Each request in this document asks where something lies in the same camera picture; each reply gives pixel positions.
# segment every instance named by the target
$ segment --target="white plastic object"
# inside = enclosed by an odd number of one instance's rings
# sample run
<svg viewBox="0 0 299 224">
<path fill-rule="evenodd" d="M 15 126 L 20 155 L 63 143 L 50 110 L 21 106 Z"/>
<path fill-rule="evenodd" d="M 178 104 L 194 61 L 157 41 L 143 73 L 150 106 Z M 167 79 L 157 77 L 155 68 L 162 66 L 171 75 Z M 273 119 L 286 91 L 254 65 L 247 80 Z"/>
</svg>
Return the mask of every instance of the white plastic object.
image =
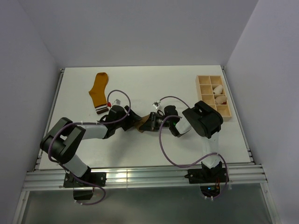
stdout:
<svg viewBox="0 0 299 224">
<path fill-rule="evenodd" d="M 176 129 L 180 134 L 185 134 L 191 130 L 191 125 L 183 116 L 182 119 L 176 124 Z"/>
<path fill-rule="evenodd" d="M 223 86 L 222 85 L 218 85 L 214 90 L 213 90 L 213 93 L 214 94 L 222 94 L 222 91 L 223 91 Z"/>
<path fill-rule="evenodd" d="M 157 100 L 153 103 L 153 107 L 155 108 L 156 112 L 159 110 L 160 108 L 160 103 L 161 101 L 160 100 Z"/>
<path fill-rule="evenodd" d="M 207 155 L 209 153 L 218 153 L 219 151 L 219 132 L 216 132 L 212 135 L 210 139 L 206 137 L 201 137 L 203 140 L 203 155 Z M 209 169 L 217 166 L 220 162 L 220 157 L 218 155 L 211 155 L 205 158 L 202 163 L 207 166 Z"/>
<path fill-rule="evenodd" d="M 82 140 L 84 139 L 102 139 L 105 137 L 108 129 L 105 125 L 83 125 L 82 126 L 86 131 L 83 135 Z"/>
<path fill-rule="evenodd" d="M 221 105 L 221 104 L 225 103 L 227 100 L 228 100 L 227 97 L 222 95 L 222 96 L 218 96 L 215 98 L 215 103 L 217 105 Z"/>
<path fill-rule="evenodd" d="M 88 168 L 76 154 L 64 166 L 77 177 L 82 177 Z"/>
<path fill-rule="evenodd" d="M 121 101 L 119 100 L 119 99 L 116 99 L 113 103 L 112 103 L 112 105 L 121 105 Z"/>
</svg>

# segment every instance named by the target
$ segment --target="glass panel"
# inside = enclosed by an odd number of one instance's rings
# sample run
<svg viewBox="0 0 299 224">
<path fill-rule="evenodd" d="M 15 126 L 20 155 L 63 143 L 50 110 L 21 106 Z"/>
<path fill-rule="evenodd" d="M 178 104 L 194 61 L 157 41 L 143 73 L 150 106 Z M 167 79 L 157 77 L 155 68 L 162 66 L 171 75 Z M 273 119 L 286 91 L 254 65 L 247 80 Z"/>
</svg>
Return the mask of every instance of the glass panel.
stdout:
<svg viewBox="0 0 299 224">
<path fill-rule="evenodd" d="M 108 189 L 107 198 L 92 206 L 74 203 L 69 190 L 31 192 L 22 223 L 271 223 L 259 184 L 233 185 L 232 188 L 214 202 L 204 200 L 197 185 Z"/>
</svg>

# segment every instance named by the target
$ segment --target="white cylinder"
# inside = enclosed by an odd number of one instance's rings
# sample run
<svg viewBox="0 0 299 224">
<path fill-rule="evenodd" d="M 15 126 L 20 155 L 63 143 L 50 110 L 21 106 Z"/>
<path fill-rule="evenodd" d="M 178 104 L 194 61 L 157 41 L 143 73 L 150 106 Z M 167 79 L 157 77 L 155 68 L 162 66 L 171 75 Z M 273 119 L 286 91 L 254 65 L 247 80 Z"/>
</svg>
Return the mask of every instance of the white cylinder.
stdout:
<svg viewBox="0 0 299 224">
<path fill-rule="evenodd" d="M 215 99 L 215 103 L 216 104 L 218 104 L 218 105 L 220 105 L 220 104 L 223 104 L 223 103 L 225 103 L 226 101 L 227 101 L 228 99 L 226 98 L 226 96 L 218 96 L 218 97 L 216 97 L 216 99 Z"/>
<path fill-rule="evenodd" d="M 107 133 L 107 127 L 105 125 L 83 125 L 86 131 L 82 138 L 84 139 L 102 139 Z"/>
<path fill-rule="evenodd" d="M 219 151 L 219 132 L 216 132 L 212 135 L 210 139 L 206 137 L 201 137 L 203 140 L 203 155 L 207 155 L 209 153 L 218 153 Z M 202 163 L 207 166 L 209 169 L 217 166 L 220 162 L 220 157 L 218 155 L 211 155 L 207 158 L 205 158 Z"/>
<path fill-rule="evenodd" d="M 223 91 L 223 86 L 222 85 L 218 85 L 214 90 L 213 93 L 216 95 L 222 94 Z"/>
</svg>

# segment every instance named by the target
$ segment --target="metal frame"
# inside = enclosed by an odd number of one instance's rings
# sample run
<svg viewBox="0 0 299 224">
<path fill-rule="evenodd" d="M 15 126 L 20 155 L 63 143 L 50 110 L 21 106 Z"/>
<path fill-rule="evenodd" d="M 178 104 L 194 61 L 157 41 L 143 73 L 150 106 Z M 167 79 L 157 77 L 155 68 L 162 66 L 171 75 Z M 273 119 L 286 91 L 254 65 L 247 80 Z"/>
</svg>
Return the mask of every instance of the metal frame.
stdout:
<svg viewBox="0 0 299 224">
<path fill-rule="evenodd" d="M 274 203 L 274 199 L 270 193 L 268 183 L 261 183 L 261 188 L 263 191 L 263 197 L 265 198 L 265 202 L 266 202 L 272 223 L 281 224 L 281 220 L 280 220 L 276 205 Z"/>
<path fill-rule="evenodd" d="M 149 187 L 181 187 L 189 186 L 184 178 L 187 169 L 173 166 L 151 168 L 110 168 L 92 169 L 92 172 L 106 172 L 106 189 L 117 188 L 149 188 Z M 63 170 L 35 171 L 27 173 L 23 191 L 39 190 L 73 190 L 63 188 L 65 172 Z M 229 166 L 231 184 L 266 183 L 267 179 L 262 165 Z"/>
<path fill-rule="evenodd" d="M 13 219 L 13 224 L 21 224 L 23 215 L 26 209 L 28 197 L 29 197 L 30 191 L 22 191 L 20 195 L 20 199 L 17 205 L 17 208 L 14 213 L 14 219 Z"/>
<path fill-rule="evenodd" d="M 228 86 L 228 91 L 232 98 L 232 103 L 235 108 L 235 112 L 241 127 L 241 131 L 245 140 L 246 147 L 251 159 L 250 163 L 229 164 L 229 184 L 250 184 L 260 183 L 264 192 L 266 204 L 268 206 L 269 213 L 273 223 L 278 222 L 279 216 L 277 214 L 274 201 L 268 189 L 267 179 L 262 165 L 256 165 L 252 158 L 250 148 L 248 146 L 244 130 L 240 121 L 237 108 L 234 103 L 233 96 L 231 94 L 230 87 L 228 85 L 227 77 L 222 68 L 222 72 L 225 81 Z M 62 82 L 64 69 L 61 69 L 56 93 L 54 96 L 53 104 L 51 107 L 45 133 L 47 133 L 50 125 L 50 120 L 55 108 L 55 103 L 59 93 L 60 84 Z M 28 172 L 24 181 L 24 185 L 21 190 L 21 196 L 17 209 L 14 215 L 13 223 L 20 224 L 25 212 L 27 200 L 30 191 L 44 191 L 44 190 L 73 190 L 72 188 L 63 188 L 64 175 L 63 170 L 39 170 L 39 163 L 42 156 L 42 150 L 37 158 L 36 170 L 34 172 Z M 188 179 L 184 178 L 187 174 L 187 169 L 180 169 L 174 166 L 162 166 L 162 167 L 143 167 L 143 168 L 99 168 L 93 169 L 92 172 L 107 172 L 106 189 L 118 189 L 118 188 L 148 188 L 148 187 L 178 187 L 178 186 L 190 186 Z"/>
</svg>

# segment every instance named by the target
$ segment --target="sock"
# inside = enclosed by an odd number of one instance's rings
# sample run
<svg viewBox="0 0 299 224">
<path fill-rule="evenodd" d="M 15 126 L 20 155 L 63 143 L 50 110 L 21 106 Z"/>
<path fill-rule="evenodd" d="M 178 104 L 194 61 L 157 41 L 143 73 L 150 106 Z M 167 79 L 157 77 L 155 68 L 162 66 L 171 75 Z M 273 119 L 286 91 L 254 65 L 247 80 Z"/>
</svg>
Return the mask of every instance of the sock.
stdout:
<svg viewBox="0 0 299 224">
<path fill-rule="evenodd" d="M 143 125 L 149 118 L 150 118 L 150 114 L 147 115 L 147 116 L 145 116 L 145 117 L 143 117 L 140 121 L 138 121 L 138 122 L 134 125 L 135 128 L 136 128 L 139 132 L 143 133 L 144 131 L 143 131 L 143 130 L 139 130 L 139 128 L 140 128 L 140 126 Z"/>
<path fill-rule="evenodd" d="M 105 96 L 105 87 L 108 83 L 108 75 L 100 72 L 96 75 L 92 89 L 89 95 L 93 99 L 93 105 L 97 114 L 108 111 L 107 100 Z"/>
</svg>

